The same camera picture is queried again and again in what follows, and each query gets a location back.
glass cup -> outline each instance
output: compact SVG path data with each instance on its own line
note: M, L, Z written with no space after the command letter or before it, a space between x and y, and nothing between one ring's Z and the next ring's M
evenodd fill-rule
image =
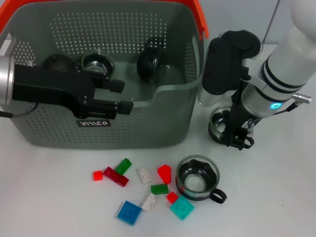
M176 185L187 199L200 201L211 198L217 203L224 203L226 194L216 188L219 180L219 169L208 157L191 155L178 164Z

white tabletop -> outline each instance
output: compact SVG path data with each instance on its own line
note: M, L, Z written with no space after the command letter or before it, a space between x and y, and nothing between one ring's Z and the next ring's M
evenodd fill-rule
M265 45L261 57L273 48ZM316 80L300 92L316 98ZM316 103L262 120L255 127L255 145L242 151L210 138L207 125L214 108L196 103L186 139L161 149L36 147L9 119L0 118L0 237L314 237ZM157 168L169 164L169 189L178 193L175 168L191 154L217 163L218 188L228 196L224 204L191 201L194 211L180 221L160 195L154 210L141 213L135 226L116 218L123 202L140 205L150 192L136 168L146 166L151 184L158 184ZM91 180L92 171L115 167L123 158L133 164L125 188L106 178Z

black cable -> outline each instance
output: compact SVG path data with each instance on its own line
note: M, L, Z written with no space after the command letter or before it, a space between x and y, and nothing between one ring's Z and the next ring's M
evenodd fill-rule
M36 103L35 106L31 110L26 111L26 112L21 113L21 114L18 114L18 115L12 115L12 118L19 118L19 117L29 115L30 113L34 112L34 110L36 110L38 108L38 106L39 106L39 104Z

gray plastic basket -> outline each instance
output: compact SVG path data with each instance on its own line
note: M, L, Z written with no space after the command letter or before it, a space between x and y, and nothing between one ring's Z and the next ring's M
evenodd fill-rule
M62 1L19 8L0 35L12 42L6 55L16 64L61 53L79 58L98 48L116 62L113 78L125 81L122 94L96 89L95 98L134 102L129 116L117 115L109 127L78 127L70 110L40 104L12 121L40 146L84 149L150 148L181 142L188 131L204 64L204 42L185 5L161 1ZM150 37L162 37L168 57L159 84L143 83L136 61ZM5 111L19 114L34 103L11 101Z

